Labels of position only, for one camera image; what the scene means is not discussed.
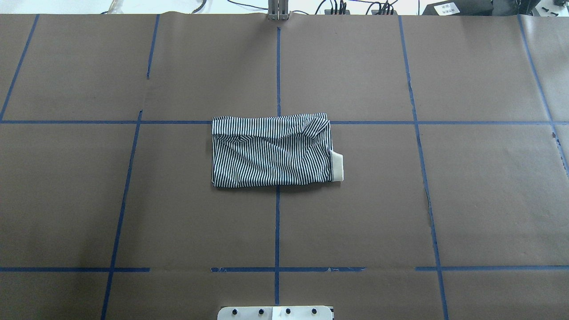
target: metal clamp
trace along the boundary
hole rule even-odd
[[[334,320],[327,306],[222,307],[217,320]]]
[[[269,0],[269,20],[288,20],[288,0]]]

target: blue tape line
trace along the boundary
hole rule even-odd
[[[332,125],[412,125],[413,121],[330,121]]]
[[[136,149],[137,149],[138,133],[139,133],[140,128],[141,128],[141,120],[142,120],[142,110],[138,113],[137,128],[134,131],[133,147],[130,150],[129,169],[126,173],[125,190],[122,194],[121,212],[118,215],[117,233],[114,237],[113,255],[112,255],[111,261],[110,261],[109,277],[107,279],[107,286],[106,286],[106,290],[105,290],[105,300],[103,302],[103,308],[101,311],[101,320],[105,319],[107,306],[109,304],[110,289],[111,289],[111,284],[113,283],[114,266],[115,266],[115,263],[117,261],[118,242],[119,242],[119,239],[121,238],[122,221],[123,221],[123,218],[125,216],[125,208],[126,208],[126,197],[129,193],[130,177],[131,177],[132,172],[133,172],[134,153],[136,152]]]
[[[251,267],[251,268],[212,268],[212,272],[275,272],[271,267]]]
[[[144,125],[210,125],[211,120],[144,120]]]
[[[546,121],[419,121],[420,125],[549,125]]]
[[[0,272],[108,272],[109,268],[8,267]]]
[[[527,45],[526,39],[526,31],[523,29],[522,17],[518,14],[518,23],[519,23],[519,30],[522,34],[523,40],[523,47],[526,50],[527,59],[531,66],[531,71],[533,72],[535,82],[537,83],[537,87],[539,89],[539,95],[541,96],[541,100],[543,101],[543,105],[545,106],[545,111],[547,113],[547,119],[551,125],[551,130],[553,131],[556,139],[557,150],[561,156],[561,162],[563,163],[563,167],[565,168],[565,175],[569,178],[569,166],[567,165],[567,159],[565,159],[565,153],[563,152],[563,147],[561,146],[561,142],[559,142],[559,135],[557,134],[557,130],[555,129],[555,125],[553,123],[553,117],[551,116],[551,111],[549,110],[549,104],[547,104],[547,99],[545,99],[545,94],[543,92],[543,87],[541,86],[541,81],[539,81],[539,76],[537,75],[537,71],[535,70],[535,65],[533,62],[533,58],[531,57],[530,48]]]
[[[279,272],[362,272],[363,266],[281,266]],[[211,268],[212,272],[275,272],[273,267],[238,267],[238,268]]]
[[[134,125],[134,120],[3,120],[3,124],[96,124],[96,125]]]
[[[114,268],[115,272],[150,272],[150,268]]]
[[[2,120],[0,124],[136,124],[136,120]],[[210,125],[211,120],[143,120],[143,125]],[[332,125],[414,125],[414,121],[330,121]],[[550,125],[547,121],[419,121],[420,125]],[[569,121],[554,121],[569,125]]]
[[[109,272],[110,268],[29,267],[0,268],[0,272]],[[116,268],[115,272],[150,272],[150,268]]]
[[[150,54],[148,55],[148,71],[146,71],[146,79],[150,79],[150,67],[152,66],[152,57],[154,56],[154,45],[156,44],[156,33],[158,32],[158,22],[160,15],[156,15],[156,22],[154,22],[154,33],[152,34],[152,44],[150,45]]]
[[[477,266],[444,266],[443,271],[513,271],[513,270],[569,270],[569,265],[477,265]],[[415,271],[433,272],[434,266],[418,266]]]
[[[277,27],[277,117],[281,116],[281,28]]]
[[[362,272],[363,266],[298,267],[284,266],[281,272]]]
[[[413,121],[415,122],[415,135],[417,137],[417,148],[419,149],[419,160],[421,164],[421,172],[423,174],[423,186],[427,194],[428,214],[431,219],[431,237],[432,237],[433,250],[435,252],[437,276],[439,279],[440,300],[443,307],[444,319],[448,320],[447,297],[444,293],[443,272],[440,267],[439,246],[436,240],[435,218],[433,217],[432,214],[431,194],[429,193],[428,189],[427,170],[425,169],[425,163],[424,163],[423,146],[421,144],[421,137],[419,132],[419,120],[417,118],[417,109],[415,107],[415,96],[413,94],[413,88],[411,87],[411,72],[409,70],[409,60],[407,58],[407,48],[405,46],[405,33],[403,32],[403,20],[401,19],[400,15],[398,16],[398,18],[399,18],[399,31],[401,33],[401,46],[403,49],[403,59],[405,61],[405,71],[407,73],[407,86],[409,88],[409,99],[411,100],[411,106],[413,107]]]
[[[12,83],[8,89],[8,93],[6,94],[6,99],[4,99],[4,104],[2,105],[2,111],[0,111],[0,121],[4,118],[4,113],[6,112],[6,108],[8,107],[8,102],[10,101],[10,96],[12,95],[12,90],[14,90],[14,85],[16,84],[16,79],[18,78],[18,74],[20,73],[20,68],[22,67],[22,63],[24,62],[24,58],[26,57],[26,52],[28,51],[28,47],[30,46],[30,42],[32,41],[32,36],[34,35],[35,27],[38,25],[39,14],[36,14],[34,19],[34,24],[32,24],[32,29],[30,30],[30,34],[28,35],[28,40],[26,41],[26,45],[24,46],[24,50],[22,51],[22,55],[20,56],[20,61],[18,61],[18,66],[16,67],[16,71],[14,72],[14,77],[12,77]]]
[[[281,267],[281,187],[276,187],[275,201],[275,306],[279,305],[279,272]]]

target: sticker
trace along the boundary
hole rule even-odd
[[[436,13],[439,15],[451,15],[460,13],[454,2],[445,3],[443,5],[434,6]]]

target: wire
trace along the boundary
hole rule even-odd
[[[381,3],[377,2],[377,1],[376,1],[376,2],[372,2],[372,4],[369,5],[368,10],[365,12],[366,15],[369,13],[369,9],[371,9],[372,6],[375,5],[375,4],[378,4],[378,5],[380,6],[380,11],[381,11]]]
[[[227,0],[227,2],[231,2],[235,5],[240,5],[240,6],[246,6],[246,7],[251,7],[251,8],[255,8],[255,9],[259,9],[259,10],[268,10],[269,8],[261,8],[261,7],[257,7],[257,6],[252,6],[252,5],[246,5],[244,3],[239,3],[239,2],[235,2],[235,1],[231,1],[231,0]]]
[[[526,15],[527,15],[527,12],[530,11],[530,3],[531,3],[531,0],[527,0]]]
[[[393,15],[393,5],[389,3],[389,1],[384,3],[383,7],[380,7],[380,10],[375,13],[376,15]]]
[[[322,7],[324,2],[326,2],[326,0],[322,0],[322,2],[318,5],[318,8],[316,8],[316,12],[314,14],[318,14],[318,10],[320,10],[320,7]]]
[[[208,0],[201,0],[201,4],[200,4],[200,6],[199,6],[199,7],[197,7],[197,8],[196,8],[196,10],[192,11],[192,14],[194,14],[194,13],[196,13],[196,12],[200,11],[201,9],[203,9],[203,8],[204,8],[204,6],[205,6],[205,3],[206,3],[206,2],[208,2]]]

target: folded shirt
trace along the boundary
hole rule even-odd
[[[325,113],[272,118],[215,117],[212,183],[239,188],[343,181]]]

